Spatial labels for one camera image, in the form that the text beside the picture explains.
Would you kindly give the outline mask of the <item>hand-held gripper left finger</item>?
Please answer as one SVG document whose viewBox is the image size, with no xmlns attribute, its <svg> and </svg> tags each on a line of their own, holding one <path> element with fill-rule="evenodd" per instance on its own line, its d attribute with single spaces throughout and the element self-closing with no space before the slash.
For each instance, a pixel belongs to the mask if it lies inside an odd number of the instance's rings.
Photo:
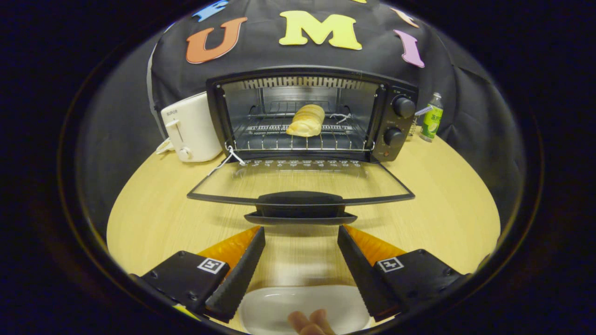
<svg viewBox="0 0 596 335">
<path fill-rule="evenodd" d="M 140 285 L 190 315 L 229 322 L 246 293 L 265 246 L 253 227 L 203 250 L 176 252 L 140 276 Z"/>
</svg>

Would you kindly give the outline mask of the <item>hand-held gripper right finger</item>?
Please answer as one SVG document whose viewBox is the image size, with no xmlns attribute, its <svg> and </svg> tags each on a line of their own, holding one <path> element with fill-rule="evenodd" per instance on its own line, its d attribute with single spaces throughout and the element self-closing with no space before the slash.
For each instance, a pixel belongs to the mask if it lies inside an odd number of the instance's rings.
<svg viewBox="0 0 596 335">
<path fill-rule="evenodd" d="M 424 249 L 405 252 L 349 225 L 339 227 L 337 244 L 377 322 L 424 310 L 468 280 Z"/>
</svg>

